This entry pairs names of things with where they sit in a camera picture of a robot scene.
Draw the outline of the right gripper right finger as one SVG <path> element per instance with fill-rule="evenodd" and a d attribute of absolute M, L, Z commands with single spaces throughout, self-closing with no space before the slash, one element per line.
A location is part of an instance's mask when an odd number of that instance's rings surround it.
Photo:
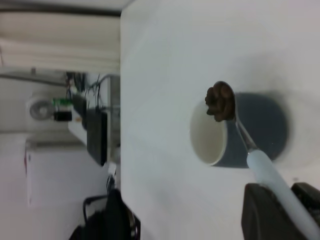
<path fill-rule="evenodd" d="M 291 190 L 314 220 L 320 219 L 320 191 L 306 182 L 296 182 Z"/>

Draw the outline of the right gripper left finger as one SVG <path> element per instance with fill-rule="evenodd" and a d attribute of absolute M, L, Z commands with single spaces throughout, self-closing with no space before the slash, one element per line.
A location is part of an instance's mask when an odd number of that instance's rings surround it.
<path fill-rule="evenodd" d="M 244 188 L 241 228 L 245 240 L 305 240 L 275 195 L 248 183 Z"/>

